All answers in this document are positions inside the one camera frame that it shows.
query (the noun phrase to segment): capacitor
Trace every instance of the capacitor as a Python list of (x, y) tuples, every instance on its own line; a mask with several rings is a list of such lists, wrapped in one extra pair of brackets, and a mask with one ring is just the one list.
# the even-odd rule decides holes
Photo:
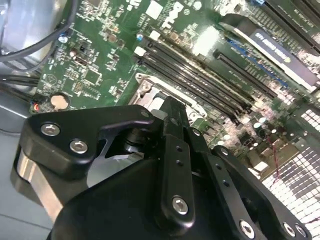
[(253, 150), (253, 149), (255, 148), (252, 142), (250, 142), (250, 143), (247, 145), (247, 147), (249, 148), (249, 150)]
[(224, 144), (225, 144), (224, 140), (223, 140), (221, 137), (216, 137), (216, 138), (213, 140), (213, 143), (214, 143), (215, 145), (224, 145)]
[(57, 92), (53, 94), (50, 98), (50, 103), (52, 104), (54, 110), (65, 110), (70, 104), (70, 100), (67, 95)]
[(268, 129), (270, 130), (270, 132), (271, 132), (272, 134), (275, 134), (275, 133), (277, 132), (277, 129), (276, 129), (275, 126), (272, 125), (271, 123), (268, 123), (267, 126), (268, 126)]
[(224, 140), (229, 140), (231, 138), (230, 134), (228, 134), (224, 130), (221, 132), (221, 134), (222, 134), (222, 137), (223, 137)]
[(262, 139), (265, 139), (267, 136), (266, 130), (264, 130), (262, 127), (256, 128), (255, 132)]
[(72, 48), (69, 52), (69, 56), (72, 58), (75, 57), (77, 54), (78, 54), (78, 51), (75, 48)]
[(261, 123), (260, 123), (257, 119), (255, 119), (255, 118), (253, 118), (253, 119), (251, 120), (251, 124), (252, 124), (252, 126), (253, 126), (254, 129), (257, 129), (257, 128), (260, 128), (260, 127), (261, 127)]
[(258, 120), (259, 123), (263, 124), (267, 121), (267, 118), (265, 116), (262, 116), (262, 114), (258, 113), (255, 118)]

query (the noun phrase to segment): screw hole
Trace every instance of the screw hole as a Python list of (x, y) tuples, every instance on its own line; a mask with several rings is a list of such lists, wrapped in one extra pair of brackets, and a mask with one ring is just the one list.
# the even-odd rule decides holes
[(182, 148), (181, 148), (181, 147), (176, 146), (175, 148), (176, 148), (176, 150), (177, 150), (179, 153), (182, 153)]
[(180, 160), (175, 161), (176, 164), (178, 164), (180, 167), (182, 167), (184, 165), (184, 163)]
[(223, 183), (223, 185), (225, 185), (226, 187), (230, 187), (230, 184), (229, 184), (226, 180), (223, 180), (222, 183)]

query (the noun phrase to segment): black cable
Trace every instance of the black cable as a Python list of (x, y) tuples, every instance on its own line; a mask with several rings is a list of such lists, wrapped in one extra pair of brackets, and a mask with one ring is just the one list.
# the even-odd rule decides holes
[(9, 136), (9, 137), (20, 137), (21, 133), (20, 132), (14, 132), (14, 131), (7, 131), (2, 128), (0, 128), (0, 134)]
[(10, 87), (4, 83), (0, 82), (0, 92), (4, 92), (7, 93), (11, 96), (14, 96), (16, 98), (19, 98), (27, 103), (30, 103), (30, 101), (32, 100), (32, 97), (28, 94), (26, 94), (25, 92), (22, 92), (18, 89), (15, 89), (13, 87)]
[(4, 80), (6, 84), (14, 84), (19, 86), (26, 86), (26, 87), (37, 87), (39, 82), (36, 81), (20, 81), (20, 80)]
[(54, 32), (46, 36), (44, 39), (40, 40), (39, 42), (29, 47), (0, 56), (0, 62), (14, 61), (17, 59), (27, 57), (37, 52), (38, 50), (42, 49), (52, 41), (57, 40), (61, 34), (65, 33), (69, 29), (69, 27), (71, 26), (71, 24), (74, 22), (76, 18), (79, 0), (70, 0), (70, 1), (72, 2), (71, 2), (68, 18), (60, 28), (58, 28), (57, 30), (55, 30)]
[(2, 80), (25, 81), (25, 82), (39, 82), (39, 78), (38, 77), (21, 76), (21, 75), (2, 75), (2, 74), (0, 74), (0, 79), (2, 79)]
[(27, 68), (27, 69), (21, 69), (19, 67), (16, 67), (14, 65), (12, 65), (10, 68), (17, 71), (17, 72), (21, 72), (21, 73), (31, 73), (34, 72), (36, 70), (38, 70), (41, 66), (43, 66), (48, 59), (51, 57), (51, 55), (54, 53), (56, 47), (58, 45), (58, 40), (54, 41), (54, 43), (52, 44), (50, 50), (48, 51), (48, 53), (44, 56), (44, 58), (35, 66), (31, 67), (31, 68)]

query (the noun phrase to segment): gray cable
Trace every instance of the gray cable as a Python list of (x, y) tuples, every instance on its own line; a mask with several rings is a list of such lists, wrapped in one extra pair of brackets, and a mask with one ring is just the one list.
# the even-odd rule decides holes
[(2, 128), (0, 128), (0, 134), (9, 136), (9, 137), (20, 137), (21, 133), (20, 132), (14, 132), (14, 131), (7, 131)]
[(15, 70), (15, 71), (17, 71), (17, 72), (21, 72), (21, 73), (31, 73), (31, 72), (34, 72), (34, 71), (38, 70), (42, 65), (44, 65), (44, 64), (48, 61), (48, 59), (49, 59), (49, 58), (51, 57), (51, 55), (54, 53), (57, 45), (58, 45), (58, 40), (56, 40), (56, 41), (52, 44), (50, 50), (49, 50), (48, 53), (44, 56), (44, 58), (41, 60), (41, 62), (39, 62), (37, 65), (35, 65), (35, 66), (31, 67), (31, 68), (21, 69), (21, 68), (19, 68), (19, 67), (14, 66), (14, 65), (12, 65), (10, 68), (13, 69), (13, 70)]
[(46, 36), (44, 39), (40, 40), (39, 42), (37, 42), (29, 47), (26, 47), (26, 48), (19, 50), (19, 51), (10, 52), (6, 55), (1, 55), (0, 62), (14, 61), (17, 59), (27, 57), (27, 56), (37, 52), (38, 50), (42, 49), (43, 47), (45, 47), (46, 45), (48, 45), (52, 41), (57, 40), (61, 34), (65, 33), (69, 29), (69, 27), (71, 26), (71, 24), (74, 22), (74, 20), (76, 18), (79, 0), (70, 0), (70, 1), (72, 1), (72, 2), (71, 2), (71, 7), (70, 7), (70, 12), (69, 12), (68, 18), (59, 29), (55, 30), (54, 32), (52, 32), (51, 34)]

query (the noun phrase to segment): cable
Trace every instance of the cable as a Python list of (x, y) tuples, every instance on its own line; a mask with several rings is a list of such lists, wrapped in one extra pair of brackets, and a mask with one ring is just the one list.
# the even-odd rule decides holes
[(26, 86), (26, 87), (37, 87), (39, 82), (36, 81), (19, 81), (19, 80), (4, 80), (6, 84), (14, 84), (19, 86)]
[(6, 55), (0, 56), (0, 62), (14, 61), (17, 59), (27, 57), (27, 56), (37, 52), (38, 50), (42, 49), (43, 47), (45, 47), (46, 45), (48, 45), (52, 41), (57, 40), (61, 34), (65, 33), (69, 29), (69, 27), (71, 26), (71, 24), (74, 22), (74, 20), (76, 18), (79, 0), (70, 0), (70, 1), (72, 1), (72, 2), (71, 2), (71, 7), (70, 7), (69, 14), (68, 14), (68, 18), (60, 28), (53, 31), (51, 34), (46, 36), (44, 39), (40, 40), (39, 42), (37, 42), (29, 47), (26, 47), (22, 50), (11, 52)]
[(272, 146), (272, 150), (273, 150), (273, 160), (274, 160), (274, 164), (275, 164), (275, 170), (276, 170), (276, 177), (271, 185), (271, 187), (279, 180), (280, 174), (279, 174), (279, 163), (278, 163), (278, 159), (277, 159), (277, 149), (276, 146), (272, 144), (270, 137), (267, 137), (267, 141), (269, 142), (269, 144)]
[(0, 79), (2, 80), (16, 80), (16, 81), (25, 81), (25, 82), (39, 82), (38, 77), (32, 76), (21, 76), (21, 75), (1, 75)]
[(0, 75), (3, 83), (15, 84), (20, 86), (36, 87), (39, 83), (39, 78), (20, 76), (20, 75)]
[(9, 137), (20, 137), (21, 133), (20, 132), (14, 132), (14, 131), (7, 131), (2, 128), (0, 128), (0, 134), (9, 136)]
[(52, 44), (50, 50), (48, 51), (48, 53), (44, 56), (44, 58), (41, 60), (41, 62), (39, 62), (37, 65), (31, 67), (31, 68), (27, 68), (27, 69), (21, 69), (19, 67), (16, 67), (14, 65), (12, 65), (10, 68), (18, 71), (18, 72), (22, 72), (22, 73), (31, 73), (34, 72), (36, 70), (38, 70), (41, 66), (43, 66), (48, 59), (51, 57), (51, 55), (54, 53), (56, 47), (58, 45), (58, 40), (54, 41), (54, 43)]
[(12, 95), (16, 98), (19, 98), (25, 102), (27, 102), (28, 104), (30, 103), (30, 101), (32, 100), (32, 97), (22, 91), (19, 91), (18, 89), (15, 89), (13, 87), (10, 87), (4, 83), (0, 83), (0, 92), (4, 92), (7, 93), (9, 95)]

